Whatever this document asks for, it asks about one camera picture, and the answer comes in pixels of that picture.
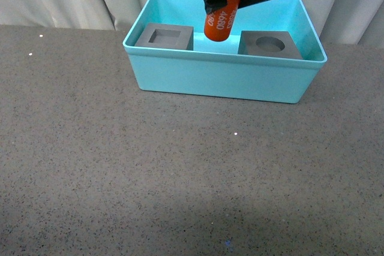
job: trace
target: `speckled gray table surface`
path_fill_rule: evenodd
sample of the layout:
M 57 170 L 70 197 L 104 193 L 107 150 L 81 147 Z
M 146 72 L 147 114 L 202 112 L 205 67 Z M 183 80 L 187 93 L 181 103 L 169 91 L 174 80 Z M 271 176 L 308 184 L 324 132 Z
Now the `speckled gray table surface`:
M 384 255 L 383 50 L 291 105 L 141 91 L 125 35 L 0 26 L 1 255 Z

